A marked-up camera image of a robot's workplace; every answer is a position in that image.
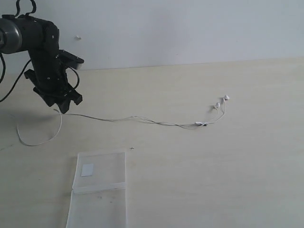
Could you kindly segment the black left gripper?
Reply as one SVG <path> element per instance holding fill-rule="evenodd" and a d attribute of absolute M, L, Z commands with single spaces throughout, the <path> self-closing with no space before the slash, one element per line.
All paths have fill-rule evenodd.
<path fill-rule="evenodd" d="M 47 51 L 28 53 L 33 69 L 27 70 L 24 75 L 33 83 L 34 92 L 41 96 L 49 107 L 56 104 L 60 112 L 65 114 L 69 111 L 71 101 L 76 105 L 83 101 L 82 95 L 68 82 L 66 70 L 70 67 L 59 60 L 59 51 L 55 55 Z"/>

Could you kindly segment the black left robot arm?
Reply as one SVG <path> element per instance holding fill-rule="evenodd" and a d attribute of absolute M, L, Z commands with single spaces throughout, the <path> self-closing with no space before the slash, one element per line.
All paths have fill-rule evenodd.
<path fill-rule="evenodd" d="M 69 84 L 66 70 L 77 70 L 84 60 L 59 47 L 59 29 L 48 20 L 32 16 L 3 15 L 0 19 L 0 51 L 14 54 L 27 51 L 32 69 L 23 73 L 37 93 L 51 107 L 57 105 L 65 114 L 70 103 L 83 97 Z"/>

